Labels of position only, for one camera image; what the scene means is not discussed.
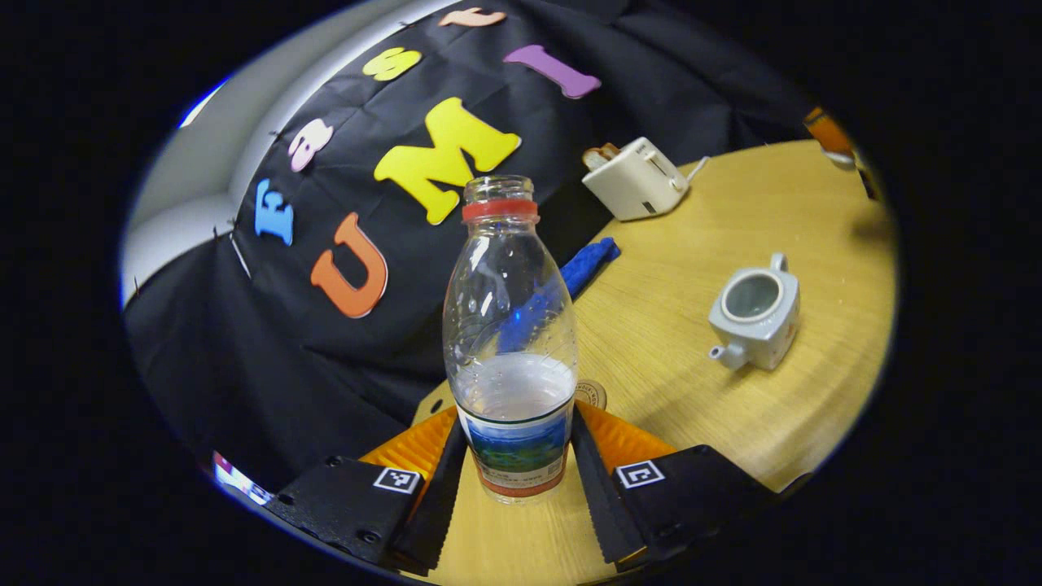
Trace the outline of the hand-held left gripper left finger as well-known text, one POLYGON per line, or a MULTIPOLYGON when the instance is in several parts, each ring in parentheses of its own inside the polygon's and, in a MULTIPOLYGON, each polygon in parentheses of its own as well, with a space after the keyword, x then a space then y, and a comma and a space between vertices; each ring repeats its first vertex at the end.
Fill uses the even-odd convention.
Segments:
POLYGON ((358 459, 330 456, 265 509, 333 550, 387 570, 438 567, 468 445, 444 409, 358 459))

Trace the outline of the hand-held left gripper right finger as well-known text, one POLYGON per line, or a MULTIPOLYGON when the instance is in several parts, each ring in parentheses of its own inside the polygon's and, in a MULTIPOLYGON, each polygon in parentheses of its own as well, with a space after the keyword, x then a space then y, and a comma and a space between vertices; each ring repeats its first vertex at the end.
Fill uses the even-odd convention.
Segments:
POLYGON ((673 448, 595 405, 576 402, 571 445, 599 548, 618 571, 680 555, 782 500, 710 445, 673 448))

